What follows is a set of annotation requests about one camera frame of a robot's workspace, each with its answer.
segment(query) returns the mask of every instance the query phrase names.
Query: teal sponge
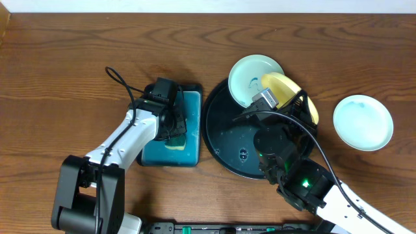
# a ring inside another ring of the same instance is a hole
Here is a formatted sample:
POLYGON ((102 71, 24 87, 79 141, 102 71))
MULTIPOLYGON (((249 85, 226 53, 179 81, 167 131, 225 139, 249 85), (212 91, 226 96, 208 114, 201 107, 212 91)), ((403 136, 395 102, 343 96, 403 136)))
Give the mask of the teal sponge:
POLYGON ((187 139, 185 138, 185 134, 180 134, 164 143, 164 146, 169 150, 184 150, 186 145, 187 139))

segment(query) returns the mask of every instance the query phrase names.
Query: green light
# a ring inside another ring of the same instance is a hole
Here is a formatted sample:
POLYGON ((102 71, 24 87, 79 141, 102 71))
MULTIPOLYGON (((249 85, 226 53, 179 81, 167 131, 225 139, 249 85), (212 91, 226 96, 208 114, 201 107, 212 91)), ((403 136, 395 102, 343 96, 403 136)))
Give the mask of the green light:
POLYGON ((285 162, 285 171, 288 172, 289 171, 289 162, 285 162))
POLYGON ((309 182, 307 182, 307 179, 304 180, 304 182, 302 183, 302 186, 305 188, 309 186, 309 182))

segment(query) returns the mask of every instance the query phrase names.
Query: black round tray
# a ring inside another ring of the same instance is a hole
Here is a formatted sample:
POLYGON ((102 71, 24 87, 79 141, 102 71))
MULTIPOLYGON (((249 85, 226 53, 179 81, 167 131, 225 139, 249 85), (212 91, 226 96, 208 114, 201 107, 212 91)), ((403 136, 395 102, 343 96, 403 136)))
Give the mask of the black round tray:
POLYGON ((202 137, 209 152, 222 166, 243 177, 264 179, 253 143, 259 127, 231 122, 242 111, 243 107, 229 93, 228 79, 225 79, 208 95, 203 106, 202 137))

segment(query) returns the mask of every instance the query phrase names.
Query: yellow plate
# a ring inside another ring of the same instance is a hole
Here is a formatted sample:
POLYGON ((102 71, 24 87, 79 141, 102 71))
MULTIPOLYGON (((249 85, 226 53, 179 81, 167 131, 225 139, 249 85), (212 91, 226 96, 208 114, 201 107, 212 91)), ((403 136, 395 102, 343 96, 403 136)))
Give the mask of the yellow plate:
MULTIPOLYGON (((295 82, 293 82, 287 76, 277 72, 263 75, 261 78, 261 85, 263 88, 271 89, 275 97, 279 100, 278 108, 284 105, 301 90, 301 88, 295 82)), ((309 111, 312 115, 312 121, 314 124, 318 124, 319 115, 317 108, 309 97, 307 97, 307 101, 309 104, 309 111)))

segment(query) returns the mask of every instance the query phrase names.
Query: wooden table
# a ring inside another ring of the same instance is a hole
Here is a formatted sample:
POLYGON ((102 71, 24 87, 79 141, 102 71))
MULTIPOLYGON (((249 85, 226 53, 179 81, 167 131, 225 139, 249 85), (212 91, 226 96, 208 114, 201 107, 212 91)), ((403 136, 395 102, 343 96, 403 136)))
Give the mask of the wooden table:
MULTIPOLYGON (((416 16, 365 14, 13 14, 0 49, 0 233, 61 233, 50 218, 59 168, 120 124, 129 97, 116 68, 144 88, 199 82, 204 99, 246 55, 276 59, 308 91, 337 175, 416 231, 416 16), (353 94, 381 101, 395 124, 375 152, 347 146, 332 123, 353 94)), ((312 159, 322 163, 316 150, 312 159)), ((201 147, 195 168, 132 165, 125 210, 150 220, 312 222, 268 181, 228 172, 201 147)))

